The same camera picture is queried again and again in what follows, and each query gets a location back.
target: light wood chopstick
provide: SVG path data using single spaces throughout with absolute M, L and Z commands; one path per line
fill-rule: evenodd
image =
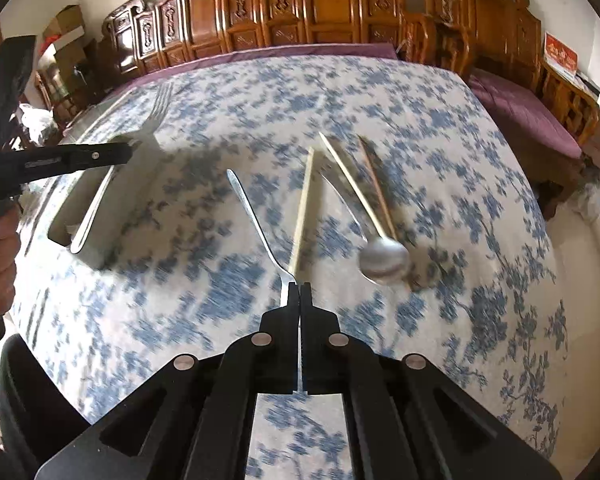
M 358 186 L 358 184 L 356 183 L 356 181 L 353 179 L 353 176 L 349 173 L 349 170 L 344 165 L 344 162 L 340 158 L 340 155 L 338 155 L 338 153 L 336 152 L 336 150 L 333 149 L 333 146 L 329 142 L 329 139 L 327 139 L 327 137 L 325 137 L 322 132 L 318 132 L 318 133 L 320 135 L 320 138 L 322 139 L 322 142 L 324 142 L 324 145 L 329 150 L 329 153 L 331 153 L 331 156 L 338 163 L 338 166 L 342 170 L 342 173 L 344 173 L 344 176 L 347 177 L 347 180 L 351 184 L 351 187 L 353 188 L 353 191 L 356 192 L 356 195 L 360 199 L 360 202 L 362 202 L 362 205 L 364 206 L 364 208 L 365 208 L 366 212 L 368 213 L 368 215 L 370 216 L 371 221 L 373 222 L 376 230 L 378 231 L 378 235 L 380 235 L 381 238 L 387 238 L 386 232 L 384 230 L 384 227 L 382 227 L 382 224 L 378 220 L 378 217 L 376 216 L 376 213 L 374 212 L 373 208 L 371 207 L 371 204 L 366 199 L 364 193 L 362 193 L 362 190 L 360 189 L 360 187 Z
M 378 195 L 378 200 L 380 202 L 380 207 L 382 208 L 382 213 L 384 214 L 384 219 L 386 220 L 386 224 L 389 227 L 389 232 L 394 240 L 398 239 L 398 236 L 395 232 L 394 222 L 391 220 L 391 213 L 389 213 L 389 206 L 384 199 L 384 194 L 382 193 L 382 187 L 380 186 L 380 181 L 378 180 L 378 176 L 376 175 L 376 170 L 374 169 L 374 165 L 371 163 L 371 158 L 369 157 L 369 153 L 366 150 L 366 144 L 364 139 L 361 136 L 358 136 L 358 142 L 360 143 L 360 148 L 362 149 L 362 154 L 365 157 L 365 163 L 371 174 L 371 180 L 374 183 L 374 187 L 376 188 L 376 195 Z
M 315 150 L 309 148 L 309 154 L 304 166 L 304 182 L 302 183 L 302 193 L 300 194 L 300 205 L 298 206 L 298 219 L 296 220 L 296 230 L 294 231 L 294 244 L 291 249 L 291 258 L 289 259 L 289 273 L 296 278 L 298 271 L 298 261 L 300 259 L 300 246 L 302 245 L 302 233 L 304 232 L 304 220 L 306 219 L 306 208 L 309 202 L 309 187 L 311 186 L 311 174 L 314 168 Z

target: human hand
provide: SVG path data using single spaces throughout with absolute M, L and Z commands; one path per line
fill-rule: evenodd
M 11 308 L 16 289 L 16 254 L 20 250 L 20 236 L 16 232 L 20 213 L 17 206 L 0 218 L 0 315 Z

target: screw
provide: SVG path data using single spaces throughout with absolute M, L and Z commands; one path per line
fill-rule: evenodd
M 344 334 L 335 333 L 329 336 L 329 343 L 332 346 L 346 346 L 349 344 L 349 338 Z
M 427 360 L 420 354 L 410 354 L 405 357 L 404 364 L 412 370 L 422 370 L 427 366 Z
M 196 360 L 190 355 L 179 355 L 173 360 L 173 366 L 176 370 L 189 370 L 196 364 Z
M 266 332 L 258 332 L 251 336 L 251 342 L 256 346 L 267 346 L 271 343 L 271 336 Z

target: tablecloth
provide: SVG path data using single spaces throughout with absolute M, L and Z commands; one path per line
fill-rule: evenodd
M 458 76 L 394 60 L 306 56 L 168 81 L 171 105 L 155 134 L 162 169 L 104 269 L 89 269 L 46 237 L 78 174 L 44 183 L 22 222 L 14 320 L 88 420 L 174 355 L 223 352 L 278 306 L 280 280 L 225 171 L 240 176 L 286 264 L 304 160 L 310 146 L 320 148 L 322 131 L 361 182 L 356 136 L 372 143 L 414 268 L 409 286 L 365 280 L 359 231 L 316 182 L 299 273 L 315 304 L 381 354 L 426 355 L 551 456 L 567 355 L 554 252 L 514 155 Z M 163 83 L 135 88 L 80 142 L 138 128 Z M 247 475 L 350 476 L 340 397 L 260 396 Z

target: tile floor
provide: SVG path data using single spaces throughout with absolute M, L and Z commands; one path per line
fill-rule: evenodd
M 569 357 L 567 400 L 552 462 L 576 478 L 600 446 L 600 220 L 589 226 L 567 207 L 547 231 L 564 287 Z

